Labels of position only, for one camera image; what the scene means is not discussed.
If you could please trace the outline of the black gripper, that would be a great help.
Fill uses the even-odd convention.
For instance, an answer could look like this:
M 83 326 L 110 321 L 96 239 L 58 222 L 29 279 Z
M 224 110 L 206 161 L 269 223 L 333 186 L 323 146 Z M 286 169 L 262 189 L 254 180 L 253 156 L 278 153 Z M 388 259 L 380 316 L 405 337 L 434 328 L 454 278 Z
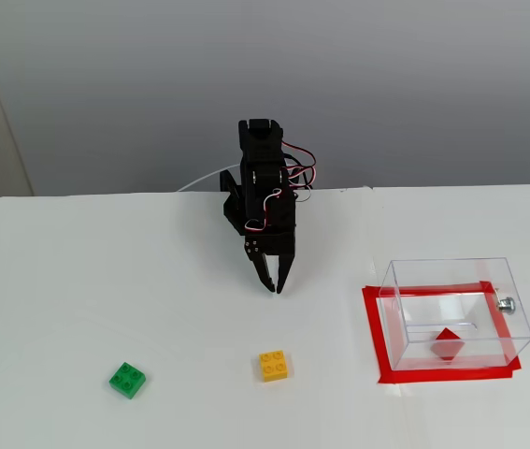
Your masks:
M 295 195 L 291 189 L 274 189 L 264 198 L 262 213 L 244 224 L 245 253 L 261 284 L 270 292 L 275 292 L 276 287 L 265 255 L 279 256 L 277 293 L 280 294 L 294 262 L 295 209 Z

